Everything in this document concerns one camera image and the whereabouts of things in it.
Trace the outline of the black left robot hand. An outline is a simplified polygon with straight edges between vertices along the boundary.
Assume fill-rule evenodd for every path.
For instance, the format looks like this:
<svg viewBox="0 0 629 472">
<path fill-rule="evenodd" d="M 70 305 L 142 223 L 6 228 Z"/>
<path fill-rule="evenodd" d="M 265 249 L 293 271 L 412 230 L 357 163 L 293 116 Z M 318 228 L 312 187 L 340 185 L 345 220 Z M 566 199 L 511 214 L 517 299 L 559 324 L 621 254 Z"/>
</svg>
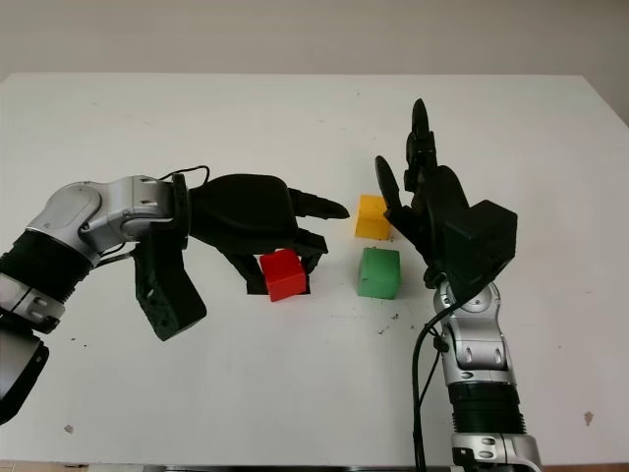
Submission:
<svg viewBox="0 0 629 472">
<path fill-rule="evenodd" d="M 290 188 L 270 175 L 221 176 L 193 188 L 190 198 L 190 235 L 221 253 L 251 295 L 267 293 L 258 256 L 293 250 L 305 274 L 311 274 L 328 252 L 323 236 L 298 226 L 299 217 L 349 217 L 341 204 Z"/>
</svg>

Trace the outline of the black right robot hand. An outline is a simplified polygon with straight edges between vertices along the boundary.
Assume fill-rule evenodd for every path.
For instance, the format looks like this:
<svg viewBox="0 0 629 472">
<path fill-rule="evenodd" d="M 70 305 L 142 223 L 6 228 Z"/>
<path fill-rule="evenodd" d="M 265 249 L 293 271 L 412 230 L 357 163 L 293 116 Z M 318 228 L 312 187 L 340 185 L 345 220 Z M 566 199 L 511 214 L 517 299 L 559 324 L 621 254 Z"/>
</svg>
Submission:
<svg viewBox="0 0 629 472">
<path fill-rule="evenodd" d="M 413 105 L 406 162 L 403 189 L 411 192 L 413 198 L 404 206 L 389 163 L 381 155 L 374 160 L 377 183 L 385 203 L 384 217 L 423 257 L 427 265 L 424 283 L 433 289 L 447 278 L 444 220 L 465 207 L 467 200 L 454 172 L 437 163 L 434 133 L 426 105 L 420 98 Z"/>
</svg>

